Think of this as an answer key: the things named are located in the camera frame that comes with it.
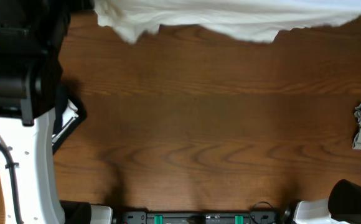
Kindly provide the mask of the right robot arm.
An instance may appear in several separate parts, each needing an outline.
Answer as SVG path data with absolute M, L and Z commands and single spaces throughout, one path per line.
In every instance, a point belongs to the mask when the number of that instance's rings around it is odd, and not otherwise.
M 361 224 L 361 186 L 342 179 L 334 185 L 328 198 L 290 205 L 283 223 Z

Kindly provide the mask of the white Puma t-shirt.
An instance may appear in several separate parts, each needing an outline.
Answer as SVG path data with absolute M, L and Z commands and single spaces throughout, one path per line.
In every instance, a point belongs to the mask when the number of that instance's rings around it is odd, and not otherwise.
M 134 44 L 161 25 L 200 25 L 236 40 L 274 41 L 281 30 L 337 27 L 361 16 L 361 0 L 99 0 L 99 26 Z

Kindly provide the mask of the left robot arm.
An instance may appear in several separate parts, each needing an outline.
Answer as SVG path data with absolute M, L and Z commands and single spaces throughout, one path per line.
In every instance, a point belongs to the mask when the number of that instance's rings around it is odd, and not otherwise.
M 53 156 L 85 119 L 59 52 L 91 0 L 0 0 L 0 181 L 6 223 L 113 223 L 105 205 L 60 200 Z

